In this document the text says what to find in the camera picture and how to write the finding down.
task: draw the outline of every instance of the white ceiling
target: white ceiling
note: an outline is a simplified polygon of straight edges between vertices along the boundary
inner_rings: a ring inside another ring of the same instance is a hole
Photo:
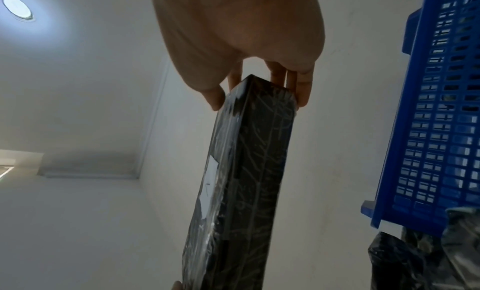
[[[0,150],[131,174],[166,53],[151,0],[22,1],[34,22],[0,5]]]

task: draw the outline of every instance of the plastic wrap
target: plastic wrap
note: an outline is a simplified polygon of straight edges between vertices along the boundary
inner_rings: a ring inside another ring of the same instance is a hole
[[[297,111],[287,89],[249,76],[218,113],[183,252],[186,290],[260,290]]]
[[[480,210],[448,210],[441,239],[405,230],[404,241],[381,232],[368,253],[372,290],[480,289]]]

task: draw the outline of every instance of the recessed light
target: recessed light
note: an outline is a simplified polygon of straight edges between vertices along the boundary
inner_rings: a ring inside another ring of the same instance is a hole
[[[21,20],[30,21],[34,19],[34,15],[29,7],[21,0],[3,0],[5,7]]]

